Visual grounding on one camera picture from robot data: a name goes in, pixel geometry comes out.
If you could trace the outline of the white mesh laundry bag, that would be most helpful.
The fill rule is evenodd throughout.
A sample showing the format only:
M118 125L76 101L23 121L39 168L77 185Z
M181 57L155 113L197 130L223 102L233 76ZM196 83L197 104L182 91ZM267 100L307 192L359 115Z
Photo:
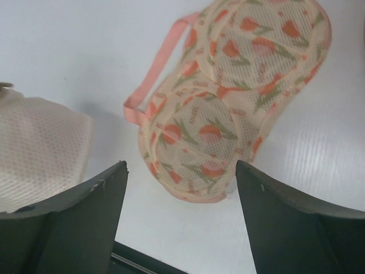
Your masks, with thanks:
M1 212L48 199L83 181L92 118L1 83Z

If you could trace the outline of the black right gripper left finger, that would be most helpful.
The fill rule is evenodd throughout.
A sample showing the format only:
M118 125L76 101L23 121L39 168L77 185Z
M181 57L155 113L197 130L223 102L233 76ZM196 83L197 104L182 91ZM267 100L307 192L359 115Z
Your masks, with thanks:
M1 273L106 273L127 186L125 161L67 191L1 212Z

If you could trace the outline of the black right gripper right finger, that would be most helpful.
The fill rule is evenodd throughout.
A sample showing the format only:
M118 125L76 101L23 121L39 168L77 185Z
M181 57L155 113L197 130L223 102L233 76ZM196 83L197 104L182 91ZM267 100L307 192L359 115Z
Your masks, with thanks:
M257 273L364 273L364 212L315 198L247 162L236 179Z

